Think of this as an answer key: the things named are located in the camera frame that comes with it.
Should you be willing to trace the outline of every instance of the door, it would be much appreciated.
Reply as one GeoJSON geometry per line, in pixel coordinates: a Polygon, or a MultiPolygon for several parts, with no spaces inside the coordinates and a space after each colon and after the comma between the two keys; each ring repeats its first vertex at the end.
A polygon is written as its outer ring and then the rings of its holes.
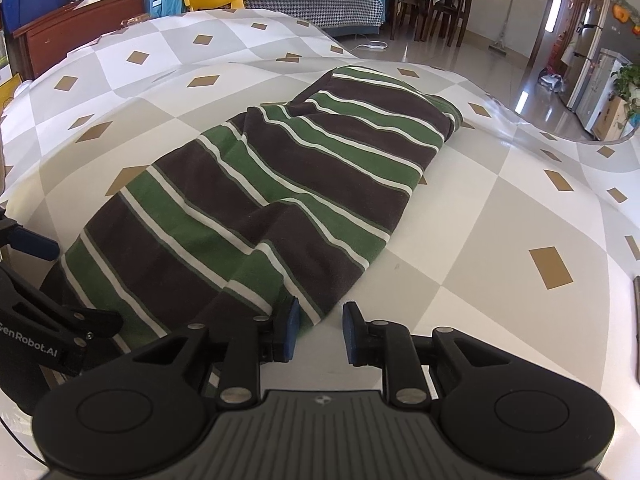
{"type": "Polygon", "coordinates": [[[589,2],[590,0],[574,0],[574,7],[572,9],[571,18],[569,19],[569,25],[566,28],[566,34],[564,35],[564,40],[562,40],[562,43],[560,44],[560,48],[558,49],[559,55],[556,57],[556,62],[554,64],[556,72],[560,71],[562,54],[564,54],[564,51],[574,38],[574,32],[577,30],[579,24],[584,23],[589,2]]]}

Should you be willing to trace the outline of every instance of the green and brown striped cloth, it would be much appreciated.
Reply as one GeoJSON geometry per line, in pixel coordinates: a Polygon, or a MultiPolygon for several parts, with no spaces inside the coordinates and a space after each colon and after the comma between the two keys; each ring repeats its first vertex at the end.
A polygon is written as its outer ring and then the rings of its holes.
{"type": "Polygon", "coordinates": [[[294,296],[315,324],[380,254],[461,123],[442,98],[338,68],[160,158],[96,213],[42,290],[120,312],[124,351],[294,296]]]}

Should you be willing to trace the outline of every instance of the potted plant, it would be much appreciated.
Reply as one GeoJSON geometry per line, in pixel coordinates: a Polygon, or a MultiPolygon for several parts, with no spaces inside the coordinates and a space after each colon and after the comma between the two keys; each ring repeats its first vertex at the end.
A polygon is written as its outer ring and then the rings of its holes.
{"type": "Polygon", "coordinates": [[[636,127],[640,120],[640,65],[623,66],[612,75],[616,79],[609,105],[593,127],[594,135],[600,140],[617,140],[629,123],[636,127]]]}
{"type": "Polygon", "coordinates": [[[626,118],[640,114],[640,65],[629,64],[614,73],[614,92],[625,103],[626,118]]]}

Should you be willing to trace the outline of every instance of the white stripe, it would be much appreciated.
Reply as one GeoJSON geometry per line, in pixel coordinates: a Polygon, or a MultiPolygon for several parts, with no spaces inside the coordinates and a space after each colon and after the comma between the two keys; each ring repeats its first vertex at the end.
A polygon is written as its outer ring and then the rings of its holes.
{"type": "MultiPolygon", "coordinates": [[[[78,280],[76,280],[76,277],[71,272],[71,269],[69,269],[69,266],[66,264],[66,254],[63,254],[60,258],[60,264],[62,265],[62,270],[65,271],[65,277],[68,280],[69,285],[71,285],[74,292],[78,295],[78,298],[80,299],[82,304],[87,308],[97,310],[94,304],[89,300],[89,297],[84,293],[84,290],[82,290],[82,286],[80,286],[80,283],[78,283],[78,280]]],[[[116,345],[120,347],[120,350],[122,350],[125,354],[131,352],[131,348],[129,348],[129,345],[124,342],[122,336],[116,334],[112,339],[116,343],[116,345]]]]}
{"type": "MultiPolygon", "coordinates": [[[[226,241],[228,241],[229,243],[231,243],[236,249],[238,249],[239,251],[241,251],[243,254],[246,254],[247,256],[249,256],[252,251],[253,248],[250,247],[249,245],[245,244],[240,238],[238,238],[235,234],[233,234],[231,231],[229,231],[228,229],[226,229],[224,226],[218,224],[213,218],[210,218],[206,215],[204,215],[203,213],[201,213],[200,211],[195,210],[193,207],[191,207],[190,205],[188,205],[185,200],[176,192],[176,190],[173,188],[173,186],[171,184],[169,184],[164,177],[162,176],[162,174],[156,170],[156,168],[154,168],[153,166],[149,166],[147,168],[147,172],[156,180],[156,182],[158,184],[160,184],[160,186],[162,186],[162,189],[164,189],[164,191],[167,193],[167,195],[169,195],[169,197],[171,197],[172,200],[174,200],[175,203],[177,203],[178,206],[180,206],[180,208],[182,208],[182,210],[187,213],[187,215],[189,215],[190,217],[192,217],[194,220],[196,220],[197,222],[203,224],[204,226],[206,226],[207,228],[210,228],[212,231],[217,232],[221,237],[223,237],[226,241]]],[[[318,224],[318,227],[320,228],[320,230],[324,233],[326,232],[326,236],[329,240],[336,240],[337,242],[340,242],[341,244],[345,245],[343,248],[349,252],[350,254],[353,253],[354,254],[354,260],[359,261],[361,264],[362,262],[358,259],[360,258],[364,264],[365,264],[365,269],[367,268],[367,266],[369,265],[368,261],[365,260],[364,258],[362,258],[361,256],[359,256],[357,253],[355,253],[355,251],[353,251],[353,249],[351,249],[351,247],[349,247],[346,243],[344,243],[341,240],[337,240],[336,238],[333,237],[333,235],[327,230],[327,228],[322,224],[321,221],[319,221],[318,218],[316,218],[315,215],[313,215],[313,213],[311,211],[309,211],[309,209],[299,200],[294,200],[294,199],[284,199],[287,202],[295,202],[297,205],[299,205],[303,210],[307,211],[308,214],[310,216],[312,216],[312,218],[314,219],[314,221],[318,224]]],[[[233,282],[233,280],[231,282],[229,282],[227,284],[227,287],[231,288],[231,283],[233,282]]],[[[265,306],[270,310],[271,306],[263,299],[260,298],[260,296],[258,296],[255,292],[249,290],[254,296],[255,298],[249,298],[248,296],[245,296],[244,294],[242,294],[245,298],[247,298],[248,300],[250,300],[252,303],[254,303],[256,306],[258,306],[260,309],[264,309],[265,306]]]]}
{"type": "Polygon", "coordinates": [[[184,247],[182,247],[175,238],[162,230],[162,228],[156,223],[153,218],[151,218],[151,216],[149,216],[149,214],[142,208],[142,206],[138,203],[138,201],[126,187],[123,187],[120,192],[124,200],[126,200],[126,202],[131,206],[133,211],[135,211],[137,215],[140,216],[140,219],[154,232],[154,234],[158,238],[160,238],[165,244],[167,244],[179,258],[181,258],[188,266],[192,267],[203,276],[205,276],[218,288],[222,289],[225,287],[226,280],[222,278],[218,273],[209,269],[209,267],[203,264],[184,247]]]}
{"type": "Polygon", "coordinates": [[[369,262],[367,261],[367,259],[362,257],[362,256],[360,256],[356,251],[354,251],[348,243],[346,243],[345,241],[334,237],[331,234],[331,232],[329,231],[329,229],[327,229],[324,226],[324,224],[322,224],[322,222],[309,210],[309,208],[304,203],[300,202],[300,200],[297,200],[295,198],[283,198],[282,201],[283,202],[293,202],[293,203],[297,204],[309,216],[311,216],[312,221],[322,231],[322,234],[327,238],[327,240],[329,240],[329,243],[331,243],[334,246],[343,248],[345,251],[347,251],[347,253],[351,257],[351,259],[355,260],[357,263],[359,263],[360,266],[363,268],[363,270],[367,270],[367,268],[369,268],[369,262]]]}
{"type": "MultiPolygon", "coordinates": [[[[293,117],[291,117],[289,115],[289,113],[287,112],[287,109],[284,106],[280,106],[280,108],[282,108],[283,113],[289,119],[293,118],[293,117]]],[[[303,121],[305,121],[305,123],[307,123],[309,126],[311,126],[315,131],[320,132],[321,134],[323,134],[323,135],[325,135],[325,136],[327,136],[327,137],[329,137],[331,139],[335,139],[338,142],[341,142],[341,143],[346,144],[348,146],[352,146],[354,148],[357,148],[358,150],[362,150],[363,152],[375,153],[376,155],[383,156],[385,158],[388,158],[389,160],[393,160],[395,162],[398,162],[399,164],[402,164],[404,166],[407,166],[407,167],[411,168],[412,170],[417,171],[418,174],[420,174],[420,176],[422,176],[422,174],[424,173],[422,168],[420,168],[420,166],[418,166],[417,164],[414,164],[410,160],[406,160],[405,158],[402,158],[400,156],[395,156],[395,155],[393,155],[391,153],[383,152],[382,150],[379,150],[379,149],[374,148],[372,146],[367,146],[366,144],[361,144],[359,142],[356,142],[355,140],[346,139],[344,137],[339,137],[337,135],[334,135],[334,134],[326,131],[325,129],[321,128],[317,124],[315,124],[308,117],[300,116],[300,117],[297,117],[297,119],[302,119],[303,121]]]]}
{"type": "Polygon", "coordinates": [[[124,301],[129,303],[129,306],[133,309],[136,315],[142,321],[144,321],[149,326],[149,328],[156,333],[158,337],[166,336],[166,332],[164,331],[164,329],[162,329],[162,327],[159,326],[158,323],[156,323],[153,319],[149,317],[149,314],[147,314],[144,311],[144,309],[138,304],[138,302],[132,297],[132,295],[130,295],[126,290],[124,290],[119,280],[111,272],[111,269],[102,259],[100,254],[98,254],[98,251],[92,245],[92,243],[90,242],[89,238],[87,237],[84,231],[80,231],[80,239],[82,240],[82,243],[86,247],[86,250],[88,251],[88,253],[91,255],[95,263],[98,265],[98,267],[104,274],[104,277],[107,278],[107,280],[109,280],[109,283],[111,283],[111,286],[116,291],[116,294],[120,296],[124,301]]]}
{"type": "Polygon", "coordinates": [[[332,156],[334,158],[337,158],[338,160],[340,160],[341,162],[345,163],[347,166],[351,166],[354,170],[359,171],[360,173],[363,173],[365,175],[367,175],[369,178],[375,180],[376,182],[383,184],[384,186],[389,186],[389,187],[393,187],[394,189],[399,189],[404,191],[405,193],[407,193],[407,195],[411,196],[411,193],[413,192],[413,189],[411,189],[411,187],[407,186],[406,184],[400,184],[399,182],[394,182],[393,180],[389,180],[388,178],[384,178],[382,176],[378,176],[375,173],[371,173],[370,171],[365,170],[363,167],[357,165],[355,162],[351,162],[348,158],[344,158],[341,155],[338,155],[338,153],[332,152],[331,150],[329,150],[328,148],[324,147],[322,144],[315,144],[314,142],[307,142],[305,139],[302,139],[294,130],[291,126],[289,126],[287,123],[283,122],[283,121],[278,121],[276,119],[270,119],[267,117],[267,113],[265,111],[264,108],[262,107],[257,107],[258,110],[260,110],[260,113],[262,114],[264,121],[266,123],[269,124],[277,124],[278,126],[280,126],[281,128],[284,128],[289,135],[301,146],[305,146],[307,148],[315,148],[321,152],[326,153],[329,156],[332,156]]]}
{"type": "MultiPolygon", "coordinates": [[[[261,160],[260,157],[258,157],[254,150],[252,150],[252,148],[249,146],[247,140],[246,140],[246,135],[242,134],[241,136],[238,137],[238,135],[236,135],[236,133],[238,132],[238,130],[235,128],[235,126],[233,126],[231,123],[225,123],[224,126],[226,128],[229,128],[232,133],[234,134],[234,136],[236,137],[236,139],[240,140],[246,150],[248,155],[252,158],[252,160],[261,168],[261,170],[263,170],[267,175],[269,175],[273,180],[275,180],[277,183],[281,184],[282,186],[286,187],[287,189],[298,193],[298,194],[306,194],[309,195],[311,197],[313,197],[315,200],[317,200],[319,203],[327,206],[329,209],[331,209],[332,211],[338,213],[340,216],[346,218],[347,220],[349,220],[351,223],[357,225],[357,227],[360,227],[361,229],[364,229],[367,233],[373,234],[374,236],[376,236],[377,238],[380,238],[381,240],[384,240],[385,242],[389,241],[389,234],[385,233],[384,231],[377,229],[375,227],[373,227],[372,225],[366,223],[365,221],[361,220],[360,218],[358,218],[357,216],[354,216],[353,214],[349,213],[348,211],[342,209],[341,207],[338,207],[337,205],[329,202],[328,200],[325,200],[324,198],[316,195],[315,193],[309,192],[306,189],[302,189],[301,187],[296,186],[295,184],[292,184],[291,182],[289,182],[288,180],[285,180],[279,176],[277,176],[275,173],[273,173],[273,171],[271,171],[270,168],[268,168],[261,160]]],[[[205,148],[209,149],[210,151],[212,151],[214,153],[214,155],[216,155],[216,160],[218,160],[221,164],[221,159],[220,159],[220,151],[217,149],[217,147],[215,146],[215,144],[213,144],[212,142],[210,142],[209,139],[207,139],[206,137],[200,136],[198,138],[204,138],[206,139],[207,142],[203,142],[203,145],[205,148]]],[[[430,144],[423,144],[419,141],[415,141],[416,143],[422,144],[423,146],[431,146],[430,144]]],[[[438,151],[436,146],[431,146],[432,148],[434,148],[436,150],[436,152],[438,151]]],[[[227,168],[228,170],[234,171],[235,173],[238,173],[236,170],[234,170],[231,166],[228,166],[227,168]]],[[[251,184],[248,183],[248,181],[243,177],[242,178],[247,185],[250,187],[250,189],[253,189],[255,191],[255,193],[257,194],[258,197],[260,197],[260,199],[264,200],[264,198],[260,195],[260,193],[258,193],[257,190],[254,189],[253,186],[251,186],[251,184]]]]}
{"type": "MultiPolygon", "coordinates": [[[[335,110],[331,110],[331,108],[323,107],[315,99],[307,99],[306,101],[309,102],[309,103],[313,103],[316,106],[316,108],[318,110],[320,110],[321,112],[325,112],[327,114],[333,114],[333,115],[341,115],[340,112],[336,112],[335,110]]],[[[376,130],[381,130],[383,132],[393,132],[393,133],[402,135],[404,138],[406,138],[408,141],[410,141],[410,142],[412,142],[414,144],[418,144],[419,146],[424,146],[425,148],[433,148],[434,150],[436,150],[436,153],[440,151],[440,149],[437,146],[435,146],[434,144],[429,144],[427,142],[422,142],[421,140],[418,140],[415,137],[412,137],[406,131],[401,130],[400,128],[396,128],[394,126],[379,126],[378,124],[372,123],[371,121],[369,121],[368,119],[365,119],[364,117],[358,117],[358,116],[352,116],[352,117],[354,117],[355,119],[357,119],[359,121],[362,121],[367,126],[370,126],[371,128],[374,128],[376,130]]]]}
{"type": "Polygon", "coordinates": [[[242,186],[247,193],[249,193],[254,199],[255,201],[262,205],[265,206],[268,204],[268,202],[264,199],[264,197],[258,192],[257,189],[255,189],[254,186],[251,185],[251,183],[249,183],[249,181],[246,179],[246,177],[240,173],[239,171],[236,171],[233,167],[231,167],[230,165],[228,165],[224,160],[222,160],[222,156],[220,155],[220,150],[218,149],[218,147],[211,142],[209,139],[207,139],[207,137],[205,136],[198,136],[196,137],[202,144],[204,144],[204,147],[207,148],[211,153],[213,153],[216,157],[216,160],[218,162],[218,164],[220,166],[222,166],[223,168],[225,168],[226,172],[235,180],[238,181],[238,183],[240,184],[240,186],[242,186]]]}
{"type": "Polygon", "coordinates": [[[334,77],[337,77],[338,79],[350,79],[352,81],[359,81],[359,82],[363,82],[363,83],[370,83],[372,85],[376,85],[376,86],[386,86],[388,88],[396,88],[398,90],[403,90],[409,94],[412,94],[416,97],[419,97],[420,99],[422,99],[425,102],[428,102],[429,104],[432,104],[423,94],[421,94],[420,92],[416,91],[416,90],[411,90],[410,88],[407,88],[405,86],[399,85],[397,83],[392,83],[391,81],[380,81],[379,79],[368,79],[365,77],[362,78],[358,78],[358,77],[354,77],[352,75],[348,75],[348,74],[337,74],[334,73],[333,74],[334,77]]]}
{"type": "Polygon", "coordinates": [[[415,123],[420,124],[421,126],[423,126],[425,128],[429,128],[429,129],[433,130],[444,141],[444,135],[441,134],[440,131],[435,126],[433,126],[433,124],[428,123],[427,121],[423,121],[422,119],[419,119],[417,117],[411,117],[411,116],[404,115],[404,114],[387,112],[386,110],[383,110],[382,108],[378,108],[378,107],[373,106],[373,105],[371,105],[369,103],[366,103],[364,101],[354,101],[352,99],[343,99],[341,97],[337,97],[337,96],[331,94],[331,92],[328,92],[327,90],[319,90],[316,93],[326,95],[329,99],[333,99],[333,100],[338,101],[340,103],[347,103],[347,104],[350,104],[350,105],[361,106],[361,107],[366,108],[368,110],[371,110],[372,112],[377,113],[379,115],[384,115],[384,116],[388,116],[388,117],[400,117],[400,118],[406,119],[408,121],[413,121],[415,123]]]}
{"type": "MultiPolygon", "coordinates": [[[[158,238],[160,238],[164,243],[166,243],[169,247],[171,247],[174,253],[179,258],[181,258],[188,266],[200,272],[208,280],[211,280],[215,285],[217,285],[221,290],[225,287],[231,288],[232,290],[240,294],[240,296],[242,296],[249,302],[253,303],[260,310],[265,311],[267,314],[271,313],[270,305],[263,298],[261,298],[257,293],[250,290],[249,288],[242,285],[241,283],[228,282],[227,280],[222,278],[222,276],[220,276],[218,273],[209,269],[209,267],[203,264],[199,259],[193,256],[182,245],[180,245],[175,238],[173,238],[171,235],[165,232],[156,223],[156,221],[153,220],[151,216],[149,216],[149,214],[142,208],[142,206],[138,203],[138,201],[129,192],[128,189],[123,188],[121,192],[122,192],[123,198],[127,201],[127,203],[129,203],[133,211],[135,211],[140,216],[140,219],[156,234],[158,238]]],[[[248,250],[248,252],[245,254],[251,254],[252,249],[249,248],[247,245],[244,245],[244,246],[248,250]]]]}
{"type": "Polygon", "coordinates": [[[224,126],[225,128],[228,128],[229,130],[231,130],[231,133],[234,134],[234,137],[237,140],[240,140],[240,137],[242,137],[242,134],[240,133],[240,130],[238,130],[236,128],[235,124],[230,123],[229,121],[227,121],[226,123],[220,124],[220,126],[224,126]]]}
{"type": "Polygon", "coordinates": [[[242,296],[243,298],[251,301],[261,311],[263,311],[265,314],[268,314],[268,316],[270,316],[273,312],[273,307],[246,285],[243,285],[240,282],[236,282],[236,280],[230,280],[226,284],[226,288],[231,289],[232,291],[240,294],[240,296],[242,296]]]}
{"type": "Polygon", "coordinates": [[[257,251],[263,252],[271,262],[271,265],[273,266],[273,268],[280,273],[284,282],[284,287],[287,289],[287,291],[289,291],[289,294],[298,298],[298,301],[300,302],[300,306],[302,307],[302,310],[306,312],[311,322],[314,325],[319,323],[320,316],[318,315],[316,310],[311,306],[311,304],[308,302],[305,295],[302,294],[302,291],[289,277],[289,275],[287,274],[287,271],[284,269],[284,267],[282,266],[282,264],[280,263],[276,255],[273,253],[271,248],[264,242],[260,242],[255,248],[257,251]]]}
{"type": "Polygon", "coordinates": [[[382,231],[380,229],[377,229],[376,227],[373,227],[372,225],[366,223],[365,221],[361,220],[357,216],[354,216],[353,214],[349,213],[348,211],[342,209],[341,207],[338,207],[337,205],[335,205],[335,204],[329,202],[328,200],[322,198],[321,196],[318,196],[315,193],[312,193],[310,191],[307,191],[306,189],[298,187],[295,184],[289,182],[288,180],[285,180],[284,178],[281,178],[281,177],[277,176],[275,173],[273,173],[273,171],[271,171],[271,169],[268,166],[266,166],[260,160],[260,157],[255,154],[254,150],[252,150],[249,147],[249,144],[247,143],[247,140],[246,140],[246,136],[242,136],[240,141],[244,144],[244,146],[246,147],[247,153],[254,160],[254,162],[258,166],[260,166],[261,170],[263,170],[273,180],[275,180],[276,182],[282,184],[284,187],[286,187],[287,189],[289,189],[289,190],[291,190],[291,191],[293,191],[295,193],[306,194],[306,195],[309,195],[309,196],[315,198],[316,200],[318,200],[319,203],[327,206],[329,209],[331,209],[332,211],[338,213],[338,215],[346,218],[347,220],[351,221],[353,224],[356,224],[358,227],[364,229],[367,233],[370,233],[370,234],[372,234],[374,236],[377,236],[378,238],[380,238],[381,240],[384,240],[385,242],[389,241],[390,235],[385,233],[384,231],[382,231]]]}
{"type": "Polygon", "coordinates": [[[187,213],[191,218],[200,222],[202,225],[208,227],[212,231],[217,232],[221,237],[223,237],[227,242],[233,245],[236,249],[241,251],[243,254],[247,256],[251,254],[252,248],[245,244],[240,238],[238,238],[235,234],[229,231],[224,226],[220,225],[213,218],[210,218],[200,211],[194,209],[189,204],[185,202],[185,200],[180,196],[180,194],[174,189],[174,187],[169,184],[162,174],[156,170],[153,166],[149,166],[146,169],[147,173],[151,175],[158,184],[164,189],[164,191],[171,197],[171,199],[178,205],[180,208],[187,213]]]}

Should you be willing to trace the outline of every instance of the bed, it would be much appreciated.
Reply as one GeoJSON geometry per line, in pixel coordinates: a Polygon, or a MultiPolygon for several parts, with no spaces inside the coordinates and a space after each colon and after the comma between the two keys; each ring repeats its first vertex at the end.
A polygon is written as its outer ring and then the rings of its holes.
{"type": "Polygon", "coordinates": [[[378,34],[385,21],[381,0],[244,0],[244,6],[307,20],[334,38],[378,34]]]}
{"type": "MultiPolygon", "coordinates": [[[[309,22],[281,13],[190,12],[104,36],[18,95],[1,122],[9,171],[0,201],[9,216],[67,251],[98,210],[159,158],[249,107],[288,103],[348,66],[446,100],[463,120],[417,179],[386,246],[335,303],[355,300],[366,319],[391,319],[412,333],[454,326],[587,384],[616,416],[600,472],[634,479],[635,137],[608,146],[557,138],[462,76],[358,59],[309,22]]],[[[10,256],[38,286],[50,271],[24,254],[10,256]]],[[[161,326],[156,332],[132,312],[135,324],[161,335],[161,326]]],[[[380,387],[377,370],[348,365],[339,308],[310,322],[292,363],[263,368],[263,387],[380,387]]],[[[5,397],[0,402],[12,430],[29,442],[28,418],[5,397]]],[[[26,455],[2,449],[3,476],[33,477],[26,455]]]]}
{"type": "MultiPolygon", "coordinates": [[[[384,0],[244,0],[244,5],[306,20],[334,37],[378,34],[385,21],[384,0]]],[[[184,12],[182,0],[145,0],[145,6],[153,18],[184,12]]]]}

